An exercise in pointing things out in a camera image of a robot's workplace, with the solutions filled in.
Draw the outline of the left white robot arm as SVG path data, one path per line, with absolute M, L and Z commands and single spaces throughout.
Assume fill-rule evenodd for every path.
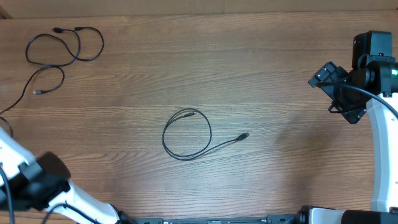
M 71 180 L 66 165 L 52 152 L 35 157 L 1 130 L 1 210 L 15 222 L 16 211 L 57 213 L 77 223 L 135 223 L 124 211 L 101 202 Z

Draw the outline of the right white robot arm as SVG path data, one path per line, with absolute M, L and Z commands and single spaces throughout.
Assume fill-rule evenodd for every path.
M 295 223 L 397 223 L 397 60 L 392 34 L 358 34 L 350 72 L 328 62 L 308 83 L 331 98 L 330 113 L 341 114 L 350 124 L 369 116 L 374 187 L 369 211 L 303 206 Z

